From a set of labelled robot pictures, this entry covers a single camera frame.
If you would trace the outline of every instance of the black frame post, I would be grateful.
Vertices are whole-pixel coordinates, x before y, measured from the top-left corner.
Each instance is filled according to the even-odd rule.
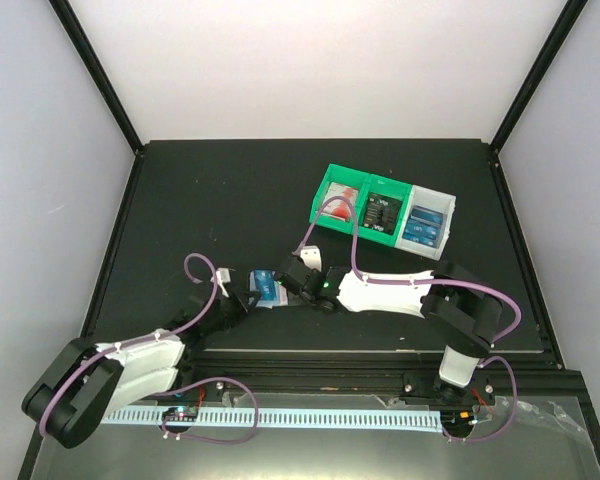
[[[78,21],[78,17],[76,17],[76,14],[73,11],[73,8],[71,8],[69,1],[49,0],[49,3],[55,10],[56,15],[62,23],[62,26],[69,35],[71,42],[73,42],[73,46],[78,51],[80,58],[82,58],[82,61],[85,67],[87,67],[91,78],[102,94],[102,98],[104,98],[104,101],[109,107],[111,114],[115,118],[120,130],[122,130],[122,133],[127,139],[131,150],[133,150],[134,154],[136,155],[141,153],[144,148],[143,143],[140,140],[140,137],[138,137],[135,128],[133,128],[131,120],[122,106],[122,102],[120,102],[113,85],[111,85],[109,77],[107,77],[100,60],[98,59],[95,50],[91,46],[86,33],[84,33],[84,30]]]
[[[535,93],[538,85],[544,78],[545,73],[549,70],[549,66],[553,62],[553,59],[558,54],[560,47],[564,43],[567,35],[576,23],[576,20],[580,16],[582,9],[587,4],[587,0],[568,0],[567,4],[562,9],[558,20],[556,21],[549,37],[544,42],[540,53],[536,57],[535,62],[527,77],[524,79],[516,98],[509,107],[509,111],[502,120],[496,136],[493,137],[491,142],[492,150],[497,154],[500,153],[505,142],[513,132],[514,127],[520,120],[522,112],[527,107],[529,100]]]

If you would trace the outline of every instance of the gray wall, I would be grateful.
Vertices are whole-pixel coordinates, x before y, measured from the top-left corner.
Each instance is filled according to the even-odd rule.
[[[79,332],[132,155],[46,1],[0,1],[0,479],[32,382]]]
[[[565,360],[600,417],[600,0],[589,2],[502,162]]]

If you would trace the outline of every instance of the black table surface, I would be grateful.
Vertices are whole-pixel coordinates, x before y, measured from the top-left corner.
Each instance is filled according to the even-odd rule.
[[[207,255],[245,275],[275,269],[296,248],[327,166],[336,163],[456,196],[442,259],[459,263],[513,297],[522,323],[496,350],[542,345],[505,222],[485,145],[478,140],[217,140],[149,143],[98,314],[94,338],[115,341],[164,325],[204,297],[182,261]],[[349,264],[352,237],[316,227],[323,266]],[[436,262],[361,239],[358,266],[410,273]],[[210,273],[191,265],[201,278]],[[507,311],[503,324],[513,320]],[[365,312],[326,316],[309,307],[258,309],[208,347],[229,351],[438,352],[444,343],[423,319]]]

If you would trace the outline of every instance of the purple cable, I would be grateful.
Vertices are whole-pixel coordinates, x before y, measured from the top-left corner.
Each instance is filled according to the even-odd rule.
[[[351,213],[351,219],[353,221],[353,241],[351,242],[351,270],[353,271],[354,275],[356,277],[358,277],[358,279],[360,279],[364,282],[367,282],[367,283],[375,284],[375,285],[406,285],[406,286],[409,286],[409,285],[447,285],[450,287],[463,287],[463,288],[470,288],[472,290],[477,290],[479,292],[483,292],[483,293],[486,293],[493,297],[496,297],[497,299],[502,300],[503,302],[505,302],[507,305],[509,305],[511,307],[511,309],[515,313],[515,317],[514,317],[513,322],[511,322],[511,325],[509,325],[507,328],[505,328],[501,332],[497,333],[493,337],[492,342],[494,342],[494,343],[497,340],[500,340],[505,335],[508,335],[509,333],[511,333],[513,330],[515,330],[518,327],[518,325],[520,325],[520,320],[522,319],[522,311],[520,310],[520,307],[518,306],[518,304],[511,297],[505,295],[504,293],[502,293],[498,290],[495,290],[493,288],[487,287],[485,285],[480,285],[479,283],[465,282],[462,280],[445,280],[445,279],[416,280],[412,283],[409,280],[380,280],[377,278],[373,278],[370,274],[369,275],[363,274],[358,269],[358,265],[356,263],[356,253],[357,253],[357,249],[358,249],[358,228],[359,228],[356,211],[353,208],[353,205],[351,204],[349,199],[346,197],[340,196],[340,195],[331,197],[331,198],[325,200],[325,202],[322,204],[322,206],[318,209],[318,211],[316,212],[316,216],[313,219],[313,222],[311,222],[311,225],[309,225],[309,228],[307,229],[307,233],[305,233],[304,238],[300,242],[300,245],[298,245],[298,248],[296,248],[295,251],[293,252],[294,255],[300,255],[302,248],[309,241],[311,232],[313,231],[313,228],[316,226],[316,222],[318,221],[318,218],[320,218],[322,211],[327,207],[327,205],[329,205],[331,202],[334,202],[336,200],[343,201],[347,205],[347,207],[349,208],[349,212]]]
[[[189,279],[191,279],[191,281],[193,281],[194,283],[200,283],[200,280],[195,278],[191,274],[191,272],[189,272],[189,260],[191,260],[192,258],[199,258],[204,263],[206,263],[207,266],[209,267],[209,269],[211,270],[211,276],[213,278],[213,280],[212,280],[213,289],[211,291],[211,296],[209,297],[209,300],[207,300],[207,303],[204,305],[204,307],[202,307],[202,310],[200,310],[200,312],[198,312],[198,314],[195,317],[193,317],[191,320],[189,320],[186,324],[182,325],[181,327],[178,327],[169,333],[161,335],[160,338],[172,337],[174,335],[177,335],[177,334],[185,331],[186,329],[190,328],[191,326],[193,326],[209,311],[209,309],[211,308],[211,305],[213,304],[213,301],[216,298],[216,294],[218,293],[218,283],[215,281],[216,268],[213,266],[213,263],[211,263],[211,260],[209,260],[207,257],[205,257],[204,255],[202,255],[200,253],[191,253],[191,254],[187,255],[184,259],[184,271],[185,271],[187,277],[189,277]],[[132,338],[130,340],[125,340],[124,342],[120,342],[119,348],[128,348],[128,347],[133,347],[133,346],[141,344],[141,343],[154,342],[154,341],[156,341],[156,336],[155,336],[155,334],[150,333],[148,335],[143,335],[141,337]],[[51,416],[53,409],[56,407],[56,405],[58,404],[58,402],[60,401],[62,396],[66,393],[66,391],[69,389],[69,387],[71,385],[73,385],[73,383],[78,378],[80,378],[84,374],[84,372],[86,372],[89,369],[89,367],[91,367],[93,364],[95,364],[98,360],[100,360],[101,358],[103,358],[106,355],[116,352],[117,350],[118,350],[117,347],[110,347],[101,352],[97,352],[92,357],[89,357],[85,362],[83,362],[82,365],[80,365],[76,369],[76,371],[73,372],[69,376],[69,378],[67,378],[67,380],[62,384],[62,386],[56,391],[53,398],[51,398],[51,401],[47,405],[47,408],[45,408],[45,410],[42,414],[42,417],[40,418],[40,424],[38,425],[38,431],[40,432],[40,435],[42,435],[43,437],[45,437],[47,435],[47,422],[49,421],[49,417]]]
[[[497,436],[502,435],[505,432],[505,430],[507,430],[507,428],[509,428],[511,426],[511,424],[513,423],[513,419],[516,416],[516,410],[518,408],[518,385],[516,383],[516,377],[513,374],[513,369],[511,368],[511,365],[509,365],[509,362],[507,362],[503,357],[501,357],[499,355],[495,355],[493,357],[487,358],[484,362],[482,362],[480,364],[480,366],[486,367],[491,362],[496,362],[496,361],[501,362],[505,366],[505,368],[509,372],[509,377],[511,378],[511,390],[513,391],[513,395],[512,395],[513,396],[513,404],[511,406],[511,414],[509,414],[509,418],[507,419],[505,424],[502,425],[498,430],[496,430],[493,433],[490,433],[489,435],[485,435],[484,437],[479,437],[479,438],[454,437],[454,436],[450,435],[449,432],[447,432],[447,430],[444,427],[442,427],[442,433],[444,434],[445,437],[447,437],[449,439],[449,441],[463,442],[463,443],[478,443],[478,442],[485,442],[487,440],[493,440]]]
[[[244,390],[247,395],[249,395],[249,397],[251,398],[251,401],[253,402],[253,409],[254,409],[253,425],[251,426],[249,431],[244,436],[242,436],[240,438],[236,438],[235,440],[219,440],[217,438],[201,437],[199,435],[188,435],[188,434],[184,434],[184,433],[181,433],[178,435],[178,434],[167,431],[168,419],[165,418],[165,420],[162,422],[162,426],[161,426],[162,431],[165,433],[165,435],[172,435],[174,437],[180,436],[181,438],[200,440],[201,442],[213,443],[215,445],[239,445],[241,443],[246,442],[247,440],[250,440],[256,434],[256,429],[258,427],[258,417],[260,416],[260,410],[258,409],[258,402],[256,401],[256,397],[253,395],[253,392],[249,389],[249,387],[247,387],[242,382],[239,382],[238,380],[234,380],[233,378],[227,378],[227,377],[206,378],[204,380],[200,380],[199,382],[192,383],[191,385],[187,385],[186,387],[178,388],[177,390],[172,390],[170,392],[164,392],[164,393],[156,393],[156,394],[154,394],[154,396],[165,397],[165,396],[169,396],[169,395],[175,395],[177,393],[186,392],[187,390],[192,390],[194,388],[198,388],[202,385],[206,385],[207,383],[212,383],[212,382],[226,382],[226,383],[231,383],[233,385],[237,385],[242,390]]]

